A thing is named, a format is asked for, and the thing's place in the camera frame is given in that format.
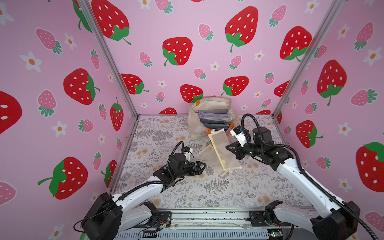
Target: white flower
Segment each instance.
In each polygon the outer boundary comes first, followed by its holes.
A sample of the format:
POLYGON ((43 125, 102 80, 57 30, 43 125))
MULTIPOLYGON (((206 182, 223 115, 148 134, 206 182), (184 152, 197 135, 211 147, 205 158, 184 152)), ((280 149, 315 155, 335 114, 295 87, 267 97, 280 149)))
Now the white flower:
POLYGON ((212 70, 217 71, 217 69, 218 69, 219 67, 220 67, 220 65, 217 64, 217 62, 214 62, 213 64, 211 64, 211 71, 212 71, 212 70))
POLYGON ((348 189, 352 189, 352 187, 348 184, 348 179, 342 180, 339 178, 339 182, 339 188, 344 189, 345 192, 348 192, 348 189))
POLYGON ((352 130, 352 128, 348 127, 348 123, 344 123, 344 125, 340 125, 339 124, 339 134, 342 133, 344 134, 344 136, 347 136, 348 135, 348 132, 350 132, 352 130))
POLYGON ((151 0, 139 0, 141 9, 146 8, 149 10, 149 4, 151 3, 151 0))
POLYGON ((379 47, 378 49, 376 49, 375 51, 373 51, 372 49, 368 50, 368 57, 366 57, 363 62, 368 62, 368 65, 369 66, 372 66, 373 63, 376 61, 376 60, 380 60, 383 58, 383 56, 380 54, 380 51, 381 51, 381 47, 379 47))
POLYGON ((166 86, 165 81, 158 81, 158 82, 159 82, 158 86, 160 86, 162 88, 164 88, 164 86, 166 86))
POLYGON ((98 137, 97 140, 99 140, 99 145, 101 145, 102 143, 105 143, 105 136, 100 133, 100 137, 98 137))
POLYGON ((60 135, 65 135, 65 129, 67 128, 66 124, 61 124, 60 121, 57 121, 57 125, 52 127, 52 130, 56 131, 56 137, 60 135))
POLYGON ((1 25, 5 25, 5 20, 13 22, 13 18, 6 11, 7 11, 7 7, 5 6, 5 3, 0 2, 0 12, 2 13, 0 15, 0 24, 1 25))
POLYGON ((347 24, 344 24, 343 28, 337 31, 337 33, 339 34, 339 36, 337 37, 337 40, 339 40, 340 38, 345 38, 350 28, 351 28, 350 26, 347 26, 347 24))
POLYGON ((265 56, 265 54, 263 53, 262 50, 260 50, 260 52, 255 53, 255 59, 254 59, 254 60, 259 60, 259 61, 261 61, 261 60, 262 60, 262 57, 264 57, 264 56, 265 56))
POLYGON ((63 235, 63 232, 61 231, 63 229, 63 227, 64 227, 64 224, 61 225, 60 227, 55 226, 53 228, 53 233, 51 235, 49 235, 48 240, 56 240, 59 237, 61 237, 63 235))
POLYGON ((297 107, 297 103, 296 101, 292 103, 292 108, 296 110, 296 107, 297 107))
POLYGON ((320 3, 317 2, 317 0, 313 0, 311 2, 307 2, 307 9, 304 11, 304 13, 310 12, 310 14, 313 13, 313 10, 318 7, 320 3))
POLYGON ((64 33, 64 35, 66 38, 64 42, 70 46, 71 50, 73 50, 73 47, 77 47, 76 43, 73 41, 73 36, 68 36, 66 33, 64 33))
POLYGON ((43 62, 40 59, 36 59, 31 51, 28 53, 28 56, 20 55, 20 57, 26 62, 27 70, 35 69, 39 73, 41 72, 39 65, 43 62))

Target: black cable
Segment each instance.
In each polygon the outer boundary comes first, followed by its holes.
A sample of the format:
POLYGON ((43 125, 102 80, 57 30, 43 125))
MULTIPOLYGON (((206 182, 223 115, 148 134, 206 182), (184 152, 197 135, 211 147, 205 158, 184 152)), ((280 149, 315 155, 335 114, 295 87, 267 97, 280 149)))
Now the black cable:
POLYGON ((313 184, 315 185, 320 191, 322 191, 331 201, 335 202, 337 205, 339 205, 344 211, 346 211, 349 215, 351 215, 354 219, 357 220, 358 223, 361 224, 361 226, 368 232, 368 234, 372 237, 373 240, 379 240, 379 238, 376 236, 376 234, 372 231, 372 229, 363 221, 361 220, 361 218, 359 218, 359 216, 357 216, 351 209, 349 209, 349 207, 345 206, 344 204, 342 204, 341 202, 339 202, 335 196, 332 196, 329 192, 327 192, 324 188, 322 188, 315 180, 313 180, 306 172, 305 170, 302 168, 301 166, 301 162, 300 162, 300 158, 299 158, 299 154, 297 153, 297 151, 291 147, 291 146, 288 146, 288 145, 285 145, 285 144, 268 144, 264 141, 264 137, 263 135, 261 134, 261 129, 260 129, 260 126, 259 126, 259 123, 257 121, 257 119, 255 118, 254 115, 252 114, 249 114, 249 113, 246 113, 243 115, 242 119, 241 119, 241 128, 243 129, 243 131, 246 131, 246 133, 248 133, 248 130, 246 130, 244 128, 244 119, 245 117, 251 117, 253 119, 253 121, 255 122, 256 124, 256 127, 257 127, 257 130, 259 131, 259 136, 260 136, 260 139, 262 141, 262 143, 268 147, 284 147, 284 148, 288 148, 290 150, 292 150, 292 152, 295 154, 295 157, 296 157, 296 162, 297 162, 297 166, 300 170, 300 172, 313 184))

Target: red strawberry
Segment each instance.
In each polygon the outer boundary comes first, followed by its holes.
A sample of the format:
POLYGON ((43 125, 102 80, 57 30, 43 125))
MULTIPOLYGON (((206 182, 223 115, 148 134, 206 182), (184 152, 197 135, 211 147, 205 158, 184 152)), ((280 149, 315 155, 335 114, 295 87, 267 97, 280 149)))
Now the red strawberry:
POLYGON ((324 45, 321 45, 319 48, 316 49, 316 51, 313 54, 314 58, 321 58, 325 52, 327 51, 327 47, 324 45))
POLYGON ((336 61, 328 61, 320 74, 317 82, 317 92, 323 98, 329 98, 328 106, 331 104, 331 97, 339 94, 347 82, 347 74, 344 68, 336 61))
POLYGON ((22 114, 19 102, 11 95, 0 91, 0 134, 14 125, 22 114))
POLYGON ((278 97, 282 97, 283 94, 284 94, 284 92, 285 92, 285 90, 286 90, 286 88, 287 88, 287 86, 288 86, 288 84, 289 84, 289 81, 286 81, 285 83, 283 83, 283 84, 277 86, 277 87, 275 88, 275 90, 273 91, 273 93, 274 93, 276 96, 278 96, 278 97))
POLYGON ((224 81, 223 90, 221 94, 227 94, 228 96, 237 96, 244 91, 249 84, 249 78, 245 76, 231 77, 224 81))
POLYGON ((109 187, 109 184, 111 183, 113 174, 115 173, 116 165, 117 165, 117 162, 115 160, 112 160, 108 164, 107 168, 105 169, 105 173, 103 173, 103 171, 101 171, 101 173, 105 175, 104 183, 105 183, 105 186, 107 186, 107 187, 109 187))
POLYGON ((112 104, 109 111, 113 128, 118 131, 121 128, 122 120, 124 118, 124 112, 120 104, 118 104, 118 98, 116 97, 116 103, 112 104))
POLYGON ((257 8, 249 6, 236 14, 225 26, 227 41, 240 47, 249 43, 256 33, 259 12, 257 8))
POLYGON ((177 114, 177 112, 174 108, 166 108, 163 111, 161 111, 159 114, 177 114))
POLYGON ((181 36, 165 40, 163 42, 163 56, 167 60, 164 62, 164 66, 167 61, 176 66, 184 65, 188 61, 191 52, 192 42, 187 37, 181 36))
POLYGON ((124 13, 107 0, 92 0, 91 5, 103 35, 116 41, 124 39, 131 45, 124 38, 129 35, 129 23, 124 13))
POLYGON ((296 136, 306 148, 312 147, 316 143, 316 138, 323 138, 323 136, 317 137, 317 128, 310 120, 296 126, 296 136))
POLYGON ((304 96, 308 91, 308 80, 304 80, 303 85, 301 86, 301 95, 304 96))
POLYGON ((52 179, 49 190, 56 199, 66 199, 79 190, 87 181, 88 171, 79 160, 74 157, 66 157, 53 170, 53 177, 39 181, 52 179))
POLYGON ((101 165, 101 153, 97 152, 95 154, 95 159, 93 160, 93 168, 95 169, 95 171, 99 169, 100 165, 101 165))
POLYGON ((64 78, 64 91, 71 98, 81 104, 89 105, 93 102, 96 96, 93 79, 82 68, 76 69, 64 78))
POLYGON ((280 58, 284 60, 299 60, 312 41, 312 35, 302 26, 296 26, 289 30, 280 49, 280 58))
POLYGON ((55 37, 52 33, 42 28, 36 28, 36 36, 40 39, 41 43, 48 50, 52 50, 53 53, 60 55, 61 50, 60 42, 55 41, 55 37))
POLYGON ((203 90, 199 87, 184 84, 180 87, 180 93, 183 100, 187 103, 195 103, 203 98, 203 90))
POLYGON ((91 61, 92 61, 93 65, 95 66, 95 68, 99 69, 100 61, 98 59, 98 55, 97 55, 95 49, 92 49, 92 51, 91 51, 91 61))
POLYGON ((103 120, 107 119, 107 109, 104 108, 104 105, 100 103, 99 105, 100 117, 103 120))
POLYGON ((367 103, 371 104, 376 100, 376 96, 379 95, 376 93, 376 90, 368 89, 366 91, 365 89, 358 91, 352 98, 351 103, 356 106, 364 106, 367 103))
POLYGON ((373 22, 367 22, 356 36, 355 50, 363 49, 373 35, 373 22))
POLYGON ((16 197, 17 190, 10 183, 0 181, 0 206, 16 197))
POLYGON ((384 145, 371 142, 359 148, 356 164, 362 183, 375 192, 384 192, 384 145))
POLYGON ((144 90, 144 82, 138 76, 124 73, 121 76, 130 94, 140 94, 142 91, 149 92, 144 90))
POLYGON ((274 28, 277 26, 279 22, 283 20, 286 11, 287 5, 281 5, 280 7, 276 8, 276 10, 272 13, 272 18, 269 19, 269 27, 274 28))

